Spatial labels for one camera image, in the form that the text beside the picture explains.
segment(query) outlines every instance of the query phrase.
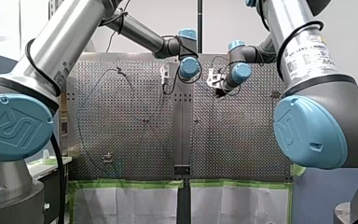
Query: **label sticker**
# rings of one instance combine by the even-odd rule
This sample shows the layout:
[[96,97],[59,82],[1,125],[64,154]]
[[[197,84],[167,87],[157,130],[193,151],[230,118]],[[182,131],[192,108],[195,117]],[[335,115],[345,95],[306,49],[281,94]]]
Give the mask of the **label sticker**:
[[309,35],[301,44],[289,44],[283,58],[290,78],[301,78],[314,70],[336,70],[327,46],[319,35]]

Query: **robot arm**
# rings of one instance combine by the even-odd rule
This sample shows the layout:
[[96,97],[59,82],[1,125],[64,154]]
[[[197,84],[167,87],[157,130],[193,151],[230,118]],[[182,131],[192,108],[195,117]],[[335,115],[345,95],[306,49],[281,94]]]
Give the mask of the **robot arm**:
[[118,34],[126,36],[133,42],[149,49],[157,59],[178,56],[180,61],[179,76],[189,81],[200,72],[197,54],[197,35],[193,29],[180,30],[177,36],[169,39],[156,34],[154,31],[137,21],[121,9],[115,11],[117,20],[107,24]]
[[[57,97],[95,30],[117,15],[121,0],[66,0],[9,74],[0,75],[0,161],[19,161],[50,140]],[[179,56],[180,76],[199,71],[196,33],[182,30],[166,40],[131,17],[121,32],[157,58]]]
[[274,114],[283,153],[306,167],[358,167],[358,86],[336,69],[313,17],[329,2],[248,1],[262,8],[287,88]]

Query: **black band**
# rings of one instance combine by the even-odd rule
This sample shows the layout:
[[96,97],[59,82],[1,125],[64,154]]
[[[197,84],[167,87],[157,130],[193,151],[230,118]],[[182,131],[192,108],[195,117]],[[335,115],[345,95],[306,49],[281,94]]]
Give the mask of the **black band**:
[[26,86],[23,86],[17,82],[0,77],[0,86],[9,88],[13,91],[18,91],[20,93],[29,95],[31,97],[34,97],[36,100],[38,100],[38,101],[42,102],[43,104],[45,104],[46,106],[48,106],[48,108],[51,110],[52,114],[54,114],[59,108],[59,105],[56,102],[50,100],[48,97],[46,97],[42,93],[40,93],[38,91],[34,91],[34,90],[32,90]]
[[30,40],[27,43],[27,45],[25,46],[25,56],[27,57],[28,61],[30,62],[31,66],[34,68],[34,70],[53,86],[54,91],[55,91],[55,96],[59,97],[61,95],[60,86],[53,79],[51,79],[48,75],[46,75],[46,73],[44,73],[42,70],[40,70],[34,63],[34,59],[31,57],[31,46],[33,43],[34,43],[34,39]]
[[281,71],[281,60],[283,56],[283,52],[286,50],[287,45],[292,41],[292,39],[297,35],[299,31],[301,31],[304,28],[307,28],[308,26],[312,25],[319,25],[319,30],[322,30],[324,28],[324,24],[321,21],[309,21],[299,27],[297,27],[287,38],[283,41],[281,48],[279,49],[278,55],[277,55],[277,71],[278,75],[283,80],[283,75]]
[[295,85],[294,87],[292,87],[291,89],[286,91],[282,95],[282,98],[294,95],[297,92],[303,91],[306,88],[309,88],[311,86],[316,86],[316,85],[319,85],[322,83],[335,82],[335,81],[345,81],[345,82],[351,82],[353,84],[356,84],[356,81],[354,80],[353,77],[349,77],[349,76],[345,76],[345,75],[329,75],[329,76],[325,76],[325,77],[314,77],[314,78],[308,79],[307,81],[304,81],[304,82],[301,82],[301,83]]

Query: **metal bracket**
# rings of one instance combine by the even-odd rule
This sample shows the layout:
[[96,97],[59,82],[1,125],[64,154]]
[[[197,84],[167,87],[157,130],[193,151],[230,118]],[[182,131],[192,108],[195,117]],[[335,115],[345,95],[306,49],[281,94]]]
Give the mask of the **metal bracket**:
[[190,175],[190,166],[189,165],[176,165],[174,167],[176,175]]
[[213,68],[210,68],[206,84],[214,89],[222,89],[222,80],[224,80],[225,78],[226,75],[219,73],[214,74]]
[[103,163],[113,163],[113,155],[110,152],[103,155]]

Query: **metal pole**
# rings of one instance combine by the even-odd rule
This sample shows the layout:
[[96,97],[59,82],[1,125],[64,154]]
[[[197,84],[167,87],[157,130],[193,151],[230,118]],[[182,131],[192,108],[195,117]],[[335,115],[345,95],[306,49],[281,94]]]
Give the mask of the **metal pole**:
[[199,0],[199,20],[198,20],[199,26],[198,26],[198,33],[199,33],[199,39],[198,39],[198,53],[202,53],[202,0]]

